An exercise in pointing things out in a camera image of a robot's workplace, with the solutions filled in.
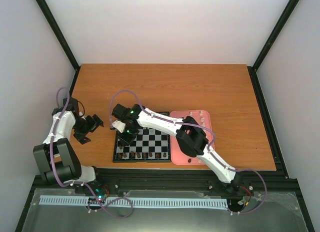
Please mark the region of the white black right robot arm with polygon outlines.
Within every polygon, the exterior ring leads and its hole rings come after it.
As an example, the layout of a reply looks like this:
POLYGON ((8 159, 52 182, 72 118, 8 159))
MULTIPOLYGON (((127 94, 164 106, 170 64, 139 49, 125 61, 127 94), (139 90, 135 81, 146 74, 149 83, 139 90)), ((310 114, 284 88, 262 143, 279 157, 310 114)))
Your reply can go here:
POLYGON ((122 145, 129 145, 141 128, 155 129, 176 138, 180 150, 187 156, 202 160, 226 184, 236 177, 236 170, 213 148, 206 132, 213 133, 191 117, 174 118, 156 113, 139 104, 126 108, 117 104, 110 110, 110 128, 116 130, 122 145))

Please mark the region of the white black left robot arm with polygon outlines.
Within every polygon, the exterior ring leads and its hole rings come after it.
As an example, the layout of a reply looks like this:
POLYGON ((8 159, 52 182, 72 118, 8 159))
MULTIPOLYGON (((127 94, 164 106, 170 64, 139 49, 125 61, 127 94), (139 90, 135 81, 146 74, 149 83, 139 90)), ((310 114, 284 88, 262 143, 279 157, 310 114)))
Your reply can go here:
POLYGON ((80 144, 90 142, 88 133, 94 132, 103 121, 97 116, 84 116, 79 110, 79 102, 74 98, 65 98, 63 106, 52 112, 52 126, 42 144, 33 148, 33 156, 40 176, 46 184, 86 183, 92 193, 103 190, 104 181, 97 176, 97 169, 81 165, 70 137, 74 136, 80 144))

